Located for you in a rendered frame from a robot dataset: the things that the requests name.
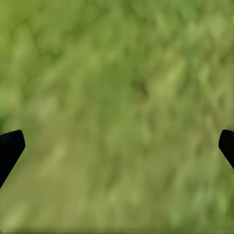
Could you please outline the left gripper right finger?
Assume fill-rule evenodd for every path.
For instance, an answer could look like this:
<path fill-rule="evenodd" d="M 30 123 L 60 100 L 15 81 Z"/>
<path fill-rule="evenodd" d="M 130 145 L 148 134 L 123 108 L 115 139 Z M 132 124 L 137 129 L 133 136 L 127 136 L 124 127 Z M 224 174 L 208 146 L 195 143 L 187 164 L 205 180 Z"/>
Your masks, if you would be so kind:
<path fill-rule="evenodd" d="M 218 146 L 234 169 L 234 132 L 223 130 Z"/>

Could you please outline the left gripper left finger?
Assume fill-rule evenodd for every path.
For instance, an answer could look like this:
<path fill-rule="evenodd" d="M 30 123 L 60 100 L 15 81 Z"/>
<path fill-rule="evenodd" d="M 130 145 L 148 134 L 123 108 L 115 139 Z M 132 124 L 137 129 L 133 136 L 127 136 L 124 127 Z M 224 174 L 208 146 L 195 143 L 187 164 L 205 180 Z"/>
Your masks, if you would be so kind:
<path fill-rule="evenodd" d="M 25 149 L 21 130 L 0 135 L 0 188 Z"/>

